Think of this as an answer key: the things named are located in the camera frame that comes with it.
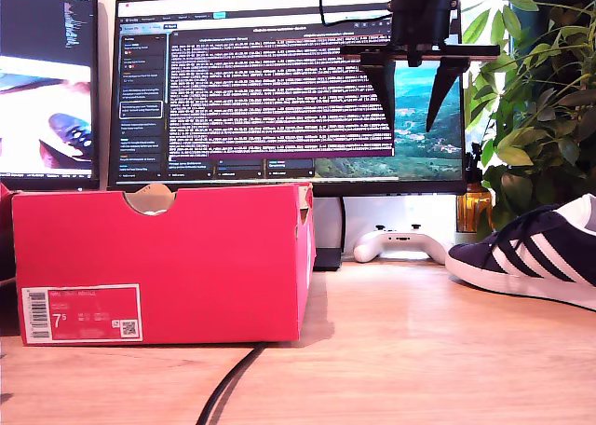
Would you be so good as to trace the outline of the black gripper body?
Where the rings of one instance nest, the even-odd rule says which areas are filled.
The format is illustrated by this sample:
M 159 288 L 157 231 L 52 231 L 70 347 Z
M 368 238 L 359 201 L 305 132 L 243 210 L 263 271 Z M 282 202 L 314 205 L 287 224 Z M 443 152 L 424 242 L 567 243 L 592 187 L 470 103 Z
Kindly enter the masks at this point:
M 453 44 L 451 14 L 459 9 L 458 0 L 392 0 L 391 35 L 384 45 L 348 45 L 340 49 L 347 58 L 358 58 L 363 66 L 379 66 L 389 61 L 406 61 L 410 66 L 439 62 L 442 66 L 468 66 L 490 62 L 500 55 L 498 45 Z

